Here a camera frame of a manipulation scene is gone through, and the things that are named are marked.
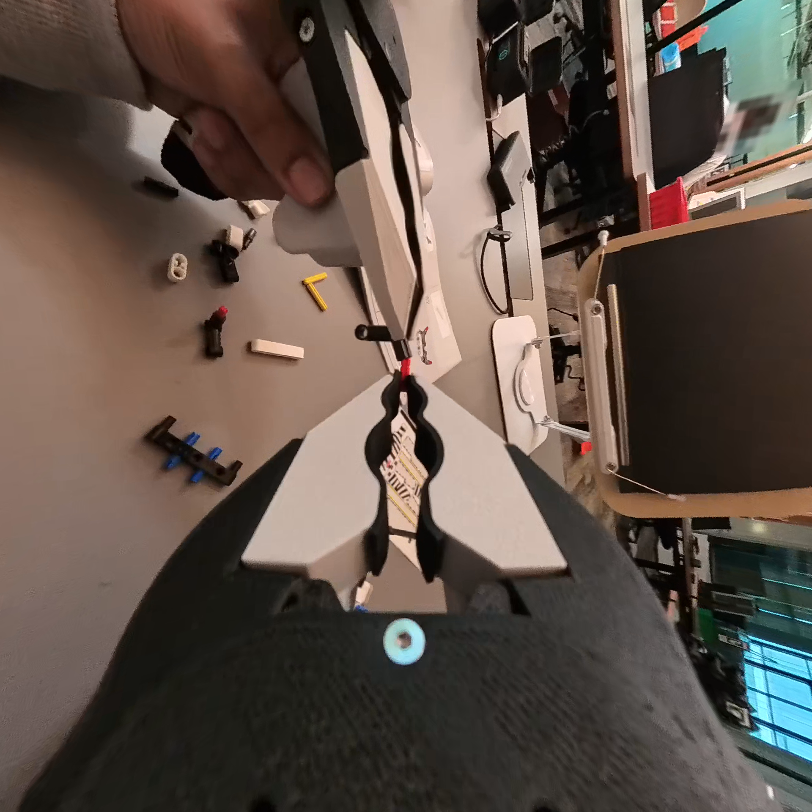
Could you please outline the lego instruction booklet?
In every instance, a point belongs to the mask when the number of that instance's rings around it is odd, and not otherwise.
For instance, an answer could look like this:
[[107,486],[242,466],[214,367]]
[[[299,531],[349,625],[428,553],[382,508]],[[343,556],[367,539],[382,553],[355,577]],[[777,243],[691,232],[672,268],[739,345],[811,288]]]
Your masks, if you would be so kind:
[[[449,318],[445,294],[441,294],[437,232],[433,232],[433,221],[427,204],[427,197],[433,189],[433,159],[419,127],[414,127],[414,136],[416,136],[416,155],[419,155],[419,170],[422,170],[427,260],[424,260],[424,299],[419,309],[416,339],[411,339],[411,349],[414,349],[411,372],[416,379],[427,379],[428,385],[433,385],[445,373],[449,373],[462,362],[462,355],[461,355],[461,345],[457,345],[452,318]],[[369,312],[369,325],[384,326],[382,309],[373,299],[367,270],[362,270],[358,274],[362,274],[364,303]],[[399,362],[396,355],[393,342],[380,342],[380,350],[382,350],[388,372],[389,373],[399,372]]]

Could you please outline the black lego connector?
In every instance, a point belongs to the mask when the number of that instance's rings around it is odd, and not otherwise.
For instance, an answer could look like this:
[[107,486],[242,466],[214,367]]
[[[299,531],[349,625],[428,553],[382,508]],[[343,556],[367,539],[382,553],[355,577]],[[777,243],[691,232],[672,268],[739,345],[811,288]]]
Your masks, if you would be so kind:
[[382,326],[376,326],[376,325],[358,325],[355,326],[355,339],[376,342],[376,345],[389,345],[399,364],[414,358],[411,342],[409,339],[396,339],[389,326],[384,326],[384,325]]

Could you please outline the person's left forearm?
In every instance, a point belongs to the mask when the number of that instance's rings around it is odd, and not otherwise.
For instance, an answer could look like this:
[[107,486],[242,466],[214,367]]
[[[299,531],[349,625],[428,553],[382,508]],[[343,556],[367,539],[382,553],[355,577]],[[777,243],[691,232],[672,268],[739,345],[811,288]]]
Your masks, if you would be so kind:
[[115,0],[3,0],[0,76],[153,110]]

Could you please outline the person's left hand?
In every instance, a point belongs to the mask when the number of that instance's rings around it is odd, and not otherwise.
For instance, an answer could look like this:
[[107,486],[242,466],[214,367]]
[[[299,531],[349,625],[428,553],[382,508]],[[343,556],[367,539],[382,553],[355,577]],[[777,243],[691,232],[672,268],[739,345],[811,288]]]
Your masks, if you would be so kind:
[[282,99],[299,43],[273,0],[120,0],[117,21],[153,104],[192,128],[192,151],[228,198],[322,206],[336,172]]

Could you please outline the black lego beam blue pins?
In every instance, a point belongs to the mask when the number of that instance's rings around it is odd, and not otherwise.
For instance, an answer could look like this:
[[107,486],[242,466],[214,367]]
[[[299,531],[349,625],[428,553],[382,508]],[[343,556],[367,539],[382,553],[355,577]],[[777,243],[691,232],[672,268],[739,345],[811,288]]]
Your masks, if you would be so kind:
[[168,454],[164,470],[175,470],[185,466],[192,470],[189,484],[217,484],[223,488],[232,486],[239,482],[239,473],[244,470],[244,463],[235,461],[230,466],[219,463],[223,450],[211,446],[210,452],[200,452],[201,433],[178,436],[175,433],[175,416],[168,416],[158,426],[153,426],[144,433],[144,441],[162,450]]

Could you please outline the zebra striped sticker sheet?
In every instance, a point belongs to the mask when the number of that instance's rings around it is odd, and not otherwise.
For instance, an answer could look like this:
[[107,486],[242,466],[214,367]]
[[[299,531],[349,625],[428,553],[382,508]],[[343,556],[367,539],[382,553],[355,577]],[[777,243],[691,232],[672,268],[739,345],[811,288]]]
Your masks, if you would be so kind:
[[416,540],[427,469],[416,454],[416,426],[405,411],[393,419],[393,454],[382,463],[388,516],[396,539]]

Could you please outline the black power bank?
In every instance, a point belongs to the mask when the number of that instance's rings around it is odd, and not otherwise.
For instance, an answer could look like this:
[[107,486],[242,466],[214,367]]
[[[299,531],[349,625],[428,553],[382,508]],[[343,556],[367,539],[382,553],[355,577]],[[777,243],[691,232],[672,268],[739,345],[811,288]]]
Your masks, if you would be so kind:
[[533,159],[521,131],[505,136],[495,151],[486,184],[495,197],[496,213],[523,204],[526,184],[533,175]]

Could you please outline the white stand base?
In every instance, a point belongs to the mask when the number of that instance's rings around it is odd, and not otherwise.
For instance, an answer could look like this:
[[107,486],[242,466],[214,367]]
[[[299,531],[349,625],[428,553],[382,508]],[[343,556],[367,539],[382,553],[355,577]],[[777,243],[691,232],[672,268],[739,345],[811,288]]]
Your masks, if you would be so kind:
[[550,439],[554,423],[542,367],[543,349],[533,317],[507,317],[492,326],[505,433],[526,454]]

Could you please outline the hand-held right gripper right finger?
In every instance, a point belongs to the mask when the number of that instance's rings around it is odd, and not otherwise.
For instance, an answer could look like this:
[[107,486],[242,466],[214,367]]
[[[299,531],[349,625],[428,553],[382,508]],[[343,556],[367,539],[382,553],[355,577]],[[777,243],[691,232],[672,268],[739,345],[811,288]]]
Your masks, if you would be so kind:
[[527,458],[416,376],[411,419],[427,469],[419,561],[427,584],[441,581],[449,615],[465,615],[482,586],[568,574],[568,560],[518,469]]

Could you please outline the red plastic crate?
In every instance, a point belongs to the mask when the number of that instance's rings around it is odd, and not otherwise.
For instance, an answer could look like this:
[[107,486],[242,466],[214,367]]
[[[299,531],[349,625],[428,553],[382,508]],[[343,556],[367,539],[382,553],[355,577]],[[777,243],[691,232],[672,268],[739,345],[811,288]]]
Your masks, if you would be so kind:
[[672,187],[653,191],[648,197],[648,213],[653,231],[691,223],[685,180],[676,178]]

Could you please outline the black board wooden frame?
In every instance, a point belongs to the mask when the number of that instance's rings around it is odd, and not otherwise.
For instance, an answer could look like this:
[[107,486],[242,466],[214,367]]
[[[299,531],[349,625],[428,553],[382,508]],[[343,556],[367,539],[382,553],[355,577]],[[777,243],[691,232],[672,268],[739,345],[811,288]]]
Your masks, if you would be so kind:
[[811,201],[614,238],[577,312],[614,512],[811,517]]

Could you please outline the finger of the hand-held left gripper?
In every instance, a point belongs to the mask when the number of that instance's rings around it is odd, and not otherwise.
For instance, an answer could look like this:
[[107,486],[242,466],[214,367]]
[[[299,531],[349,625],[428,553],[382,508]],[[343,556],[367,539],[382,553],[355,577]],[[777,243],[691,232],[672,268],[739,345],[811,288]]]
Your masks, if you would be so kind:
[[382,89],[346,35],[369,157],[338,172],[338,194],[393,342],[414,339],[424,296],[424,197],[411,107]]

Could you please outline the black red lego piece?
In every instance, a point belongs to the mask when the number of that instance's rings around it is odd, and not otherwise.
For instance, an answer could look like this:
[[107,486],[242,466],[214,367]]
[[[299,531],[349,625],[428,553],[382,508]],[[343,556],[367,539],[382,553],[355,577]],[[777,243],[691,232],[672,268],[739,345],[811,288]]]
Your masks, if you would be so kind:
[[217,362],[225,355],[223,350],[223,330],[225,330],[225,322],[228,322],[228,307],[219,307],[204,325],[204,355],[210,362]]

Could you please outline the black white lego subassembly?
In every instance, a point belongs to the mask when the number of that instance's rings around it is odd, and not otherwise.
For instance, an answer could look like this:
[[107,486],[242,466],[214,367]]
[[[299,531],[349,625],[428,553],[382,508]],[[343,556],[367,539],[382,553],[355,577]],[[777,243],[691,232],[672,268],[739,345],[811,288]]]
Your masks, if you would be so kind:
[[235,225],[225,228],[211,243],[210,255],[217,260],[219,277],[225,286],[239,286],[239,260],[251,248],[257,241],[257,231],[242,231]]

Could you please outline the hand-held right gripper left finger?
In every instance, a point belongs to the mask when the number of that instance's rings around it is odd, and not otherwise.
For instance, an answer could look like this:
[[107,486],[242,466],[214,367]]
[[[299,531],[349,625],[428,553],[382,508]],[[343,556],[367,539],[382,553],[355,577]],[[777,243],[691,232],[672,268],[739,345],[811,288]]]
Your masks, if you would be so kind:
[[393,454],[403,376],[393,373],[307,433],[242,561],[330,584],[346,611],[389,553]]

